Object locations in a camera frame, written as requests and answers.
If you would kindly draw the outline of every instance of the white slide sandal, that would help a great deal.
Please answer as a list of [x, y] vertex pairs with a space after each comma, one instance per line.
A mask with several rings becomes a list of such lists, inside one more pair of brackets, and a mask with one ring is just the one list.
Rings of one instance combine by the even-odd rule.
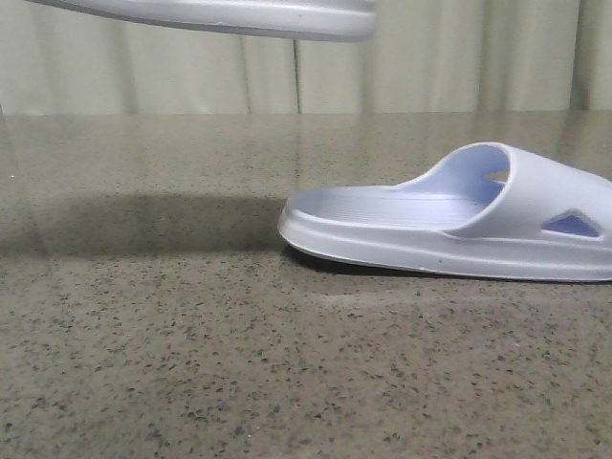
[[375, 0], [29, 0], [146, 24], [221, 33], [359, 41], [376, 24]]
[[[508, 173], [506, 182], [492, 174]], [[612, 182], [498, 142], [450, 153], [397, 186], [292, 196], [278, 229], [300, 251], [478, 277], [612, 280]]]

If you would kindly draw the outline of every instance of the speckled countertop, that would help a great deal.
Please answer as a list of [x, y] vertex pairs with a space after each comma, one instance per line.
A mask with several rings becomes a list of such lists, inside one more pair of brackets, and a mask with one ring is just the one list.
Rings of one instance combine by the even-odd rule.
[[320, 262], [311, 186], [500, 140], [612, 177], [612, 114], [0, 121], [0, 457], [612, 457], [612, 285]]

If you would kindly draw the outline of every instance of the curtain fold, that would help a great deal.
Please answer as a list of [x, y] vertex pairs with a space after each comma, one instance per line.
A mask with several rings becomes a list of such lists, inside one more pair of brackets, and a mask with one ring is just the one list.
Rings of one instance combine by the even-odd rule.
[[378, 0], [338, 44], [0, 2], [5, 114], [612, 109], [612, 0]]

